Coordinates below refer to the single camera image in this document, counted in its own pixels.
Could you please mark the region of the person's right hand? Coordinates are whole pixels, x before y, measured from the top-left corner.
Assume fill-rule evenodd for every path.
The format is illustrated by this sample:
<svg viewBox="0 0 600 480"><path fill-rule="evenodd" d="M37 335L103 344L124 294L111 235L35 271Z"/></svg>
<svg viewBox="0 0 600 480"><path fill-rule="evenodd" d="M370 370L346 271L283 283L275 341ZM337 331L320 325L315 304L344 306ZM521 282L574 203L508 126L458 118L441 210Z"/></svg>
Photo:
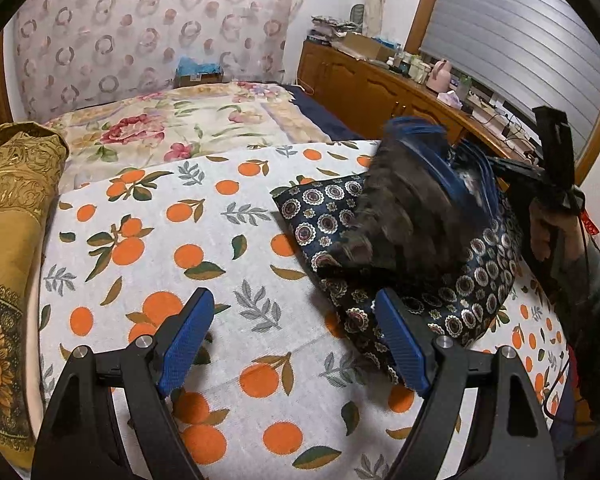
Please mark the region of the person's right hand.
<svg viewBox="0 0 600 480"><path fill-rule="evenodd" d="M538 261L545 261L559 250L558 262L578 260L588 246L588 234L576 214L564 214L545 207L537 198L529 206L530 246Z"/></svg>

